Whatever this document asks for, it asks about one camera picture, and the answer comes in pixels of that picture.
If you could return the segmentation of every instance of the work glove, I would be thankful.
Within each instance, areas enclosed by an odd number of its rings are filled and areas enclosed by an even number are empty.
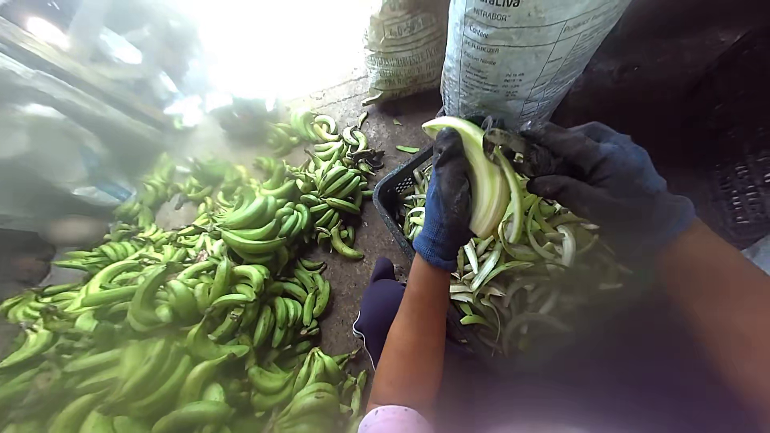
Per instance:
[[[692,202],[668,192],[630,136],[601,123],[527,123],[521,135],[531,142],[523,164],[527,190],[600,226],[622,260],[650,260],[695,219]]]
[[[450,272],[457,269],[457,251],[473,236],[470,231],[470,184],[463,139],[451,128],[436,135],[433,173],[425,199],[423,230],[412,246],[428,263]]]

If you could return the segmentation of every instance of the black crate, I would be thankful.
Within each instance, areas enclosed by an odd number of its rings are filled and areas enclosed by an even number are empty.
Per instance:
[[[413,171],[429,163],[432,156],[433,146],[424,147],[412,159],[388,173],[374,187],[374,207],[377,208],[377,212],[385,222],[385,226],[409,260],[414,259],[414,248],[412,248],[412,243],[403,235],[397,220],[398,206],[400,205],[399,194],[415,184]],[[482,358],[490,368],[498,371],[507,371],[505,358],[499,354],[491,357],[491,347],[482,343],[471,329],[466,328],[460,323],[460,319],[464,315],[463,312],[454,306],[454,302],[451,303],[451,307],[447,312],[447,333],[450,337],[462,343],[463,347],[468,349],[469,352]]]

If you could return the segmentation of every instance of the person's arm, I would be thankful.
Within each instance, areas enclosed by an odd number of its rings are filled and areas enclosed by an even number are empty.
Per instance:
[[[770,276],[700,220],[659,253],[657,268],[725,379],[770,421]]]
[[[398,405],[433,417],[444,371],[449,276],[457,269],[457,251],[472,236],[468,166],[460,134],[441,130],[434,144],[423,229],[412,243],[417,254],[380,355],[367,411]]]
[[[378,406],[407,406],[431,419],[444,367],[449,271],[414,257],[407,289],[390,325],[369,397]]]
[[[525,127],[540,146],[529,151],[527,189],[597,223],[618,258],[654,264],[710,361],[770,422],[770,277],[668,192],[631,137],[599,123]]]

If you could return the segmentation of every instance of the black plastic crate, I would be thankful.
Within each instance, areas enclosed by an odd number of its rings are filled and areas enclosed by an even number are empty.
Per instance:
[[[414,259],[414,248],[412,248],[412,243],[403,235],[403,231],[397,220],[398,206],[400,205],[399,194],[415,184],[413,171],[416,168],[422,168],[426,163],[429,163],[432,156],[433,146],[424,147],[420,152],[416,153],[412,159],[388,173],[387,176],[374,187],[374,207],[377,208],[377,212],[380,213],[380,217],[385,222],[390,234],[393,235],[393,238],[398,242],[401,251],[403,251],[409,260]],[[450,337],[458,340],[466,349],[468,349],[468,351],[485,360],[485,363],[489,367],[498,371],[507,371],[506,366],[508,363],[505,361],[505,358],[499,354],[491,357],[491,347],[482,343],[472,330],[467,329],[460,323],[460,319],[463,316],[464,313],[455,307],[454,302],[452,302],[449,311],[447,312],[447,333]]]
[[[743,35],[686,95],[683,146],[709,226],[737,248],[770,233],[770,27]]]

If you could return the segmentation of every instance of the blue glove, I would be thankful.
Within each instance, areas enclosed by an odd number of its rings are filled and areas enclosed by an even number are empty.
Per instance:
[[[451,128],[439,131],[425,200],[423,231],[412,246],[426,262],[450,272],[457,270],[457,251],[473,236],[468,228],[468,168],[460,134]]]
[[[690,227],[692,202],[668,192],[650,156],[601,123],[564,129],[525,124],[527,190],[601,227],[621,259],[648,260]]]

